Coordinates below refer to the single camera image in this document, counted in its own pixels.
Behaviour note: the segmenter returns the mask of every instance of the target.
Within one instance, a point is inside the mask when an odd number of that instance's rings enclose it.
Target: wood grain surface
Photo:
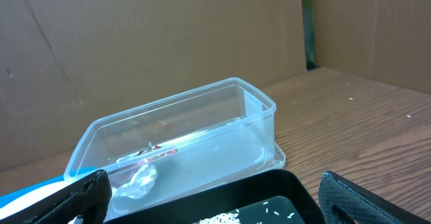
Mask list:
[[[431,96],[320,68],[263,91],[276,141],[317,200],[331,170],[431,220]],[[0,172],[0,194],[63,174],[71,152]]]

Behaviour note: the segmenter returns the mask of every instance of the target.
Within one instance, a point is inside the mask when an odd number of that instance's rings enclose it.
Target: white plastic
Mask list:
[[[272,100],[238,78],[119,112],[90,125],[64,178],[106,170],[114,192],[121,190],[109,220],[281,168],[286,157],[274,141],[274,112]],[[154,171],[145,175],[144,168]]]

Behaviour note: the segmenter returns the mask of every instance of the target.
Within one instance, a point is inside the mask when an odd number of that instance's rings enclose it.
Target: plastic bin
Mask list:
[[[231,78],[93,122],[64,177],[108,172],[106,220],[285,164],[275,103]]]

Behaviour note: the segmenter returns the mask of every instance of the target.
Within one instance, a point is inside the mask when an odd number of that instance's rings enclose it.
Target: white granule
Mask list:
[[[238,213],[222,213],[215,217],[201,220],[199,224],[213,224],[213,223],[225,223],[225,224],[241,224],[240,219],[237,219]]]

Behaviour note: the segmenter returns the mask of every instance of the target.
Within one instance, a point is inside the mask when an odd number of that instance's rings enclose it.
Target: cardboard wall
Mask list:
[[[0,0],[0,171],[121,110],[304,72],[301,15],[300,0]]]
[[[431,0],[314,0],[317,63],[431,94]]]

